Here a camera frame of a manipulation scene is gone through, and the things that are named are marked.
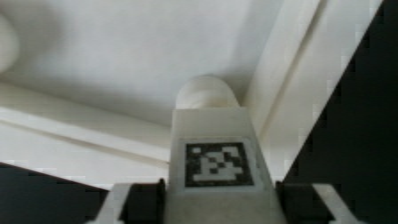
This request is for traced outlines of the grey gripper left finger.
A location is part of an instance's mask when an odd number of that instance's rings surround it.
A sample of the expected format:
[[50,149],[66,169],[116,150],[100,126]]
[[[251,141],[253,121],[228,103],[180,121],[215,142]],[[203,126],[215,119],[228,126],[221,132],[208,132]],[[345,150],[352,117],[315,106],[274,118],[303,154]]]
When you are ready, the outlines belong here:
[[114,185],[88,224],[164,224],[166,181]]

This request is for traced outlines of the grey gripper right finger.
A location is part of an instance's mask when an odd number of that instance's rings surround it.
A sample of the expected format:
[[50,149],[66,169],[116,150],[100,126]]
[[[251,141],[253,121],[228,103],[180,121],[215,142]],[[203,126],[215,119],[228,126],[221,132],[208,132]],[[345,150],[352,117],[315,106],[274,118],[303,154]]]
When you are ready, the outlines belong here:
[[368,224],[326,183],[276,183],[288,224]]

